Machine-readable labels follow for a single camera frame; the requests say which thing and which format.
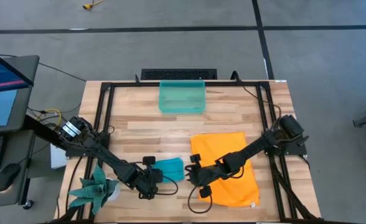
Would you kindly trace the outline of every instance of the transparent plastic bin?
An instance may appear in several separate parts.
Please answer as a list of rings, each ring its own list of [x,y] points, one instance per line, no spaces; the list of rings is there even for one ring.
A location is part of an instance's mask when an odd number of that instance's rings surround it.
[[[161,80],[159,109],[163,113],[202,113],[205,110],[203,80]]]

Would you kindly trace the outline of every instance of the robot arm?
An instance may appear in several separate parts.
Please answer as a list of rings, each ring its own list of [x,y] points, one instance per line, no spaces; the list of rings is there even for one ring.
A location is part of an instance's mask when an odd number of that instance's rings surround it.
[[[66,149],[90,151],[114,170],[119,181],[130,189],[136,188],[141,198],[153,199],[158,191],[156,183],[162,182],[162,171],[149,166],[155,163],[155,157],[143,158],[147,162],[132,163],[122,160],[101,145],[102,134],[104,133],[93,131],[91,124],[83,118],[73,117],[62,127],[59,138]],[[137,163],[143,163],[148,168],[143,170]]]
[[[228,153],[215,161],[215,165],[201,167],[200,155],[195,154],[190,157],[194,164],[185,167],[189,181],[198,187],[201,197],[208,197],[212,191],[209,184],[221,178],[223,180],[234,177],[239,173],[240,168],[245,165],[246,160],[257,153],[265,150],[270,152],[283,152],[289,144],[303,144],[307,137],[303,137],[302,127],[290,116],[283,116],[273,125],[272,129],[265,131],[260,138],[243,148],[241,151]]]

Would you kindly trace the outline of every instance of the white pot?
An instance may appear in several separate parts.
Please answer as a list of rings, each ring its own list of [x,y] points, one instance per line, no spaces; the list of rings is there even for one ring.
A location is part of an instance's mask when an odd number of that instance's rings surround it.
[[[121,186],[120,186],[120,183],[118,182],[117,185],[115,186],[115,189],[114,189],[114,192],[113,194],[111,194],[108,199],[107,199],[107,202],[110,202],[110,201],[114,201],[120,194],[121,192]]]

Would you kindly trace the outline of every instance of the gray floor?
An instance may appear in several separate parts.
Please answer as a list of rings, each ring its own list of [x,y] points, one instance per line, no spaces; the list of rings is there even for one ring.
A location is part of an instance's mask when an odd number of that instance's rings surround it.
[[[244,0],[106,0],[91,12],[82,9],[84,2],[0,0],[0,29],[256,24],[251,1]],[[366,0],[258,2],[265,26],[366,25]],[[366,30],[266,31],[266,39],[275,78],[288,81],[298,119],[310,135],[322,216],[366,223],[366,126],[352,124],[366,110]],[[217,68],[219,78],[232,70],[246,79],[266,78],[256,31],[0,34],[0,54],[37,54],[42,63],[86,80],[133,79],[142,68]],[[82,99],[83,88],[40,67],[30,106],[69,110]],[[66,95],[68,101],[60,100]],[[1,207],[0,223],[49,221],[62,171],[34,179],[29,197],[37,204],[28,211]]]

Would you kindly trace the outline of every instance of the teal cloth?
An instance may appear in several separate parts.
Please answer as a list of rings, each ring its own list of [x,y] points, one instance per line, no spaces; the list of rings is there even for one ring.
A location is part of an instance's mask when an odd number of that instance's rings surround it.
[[[154,168],[161,169],[165,177],[172,179],[174,182],[184,180],[183,160],[181,158],[166,159],[157,161]],[[170,180],[163,178],[162,183],[168,183]]]

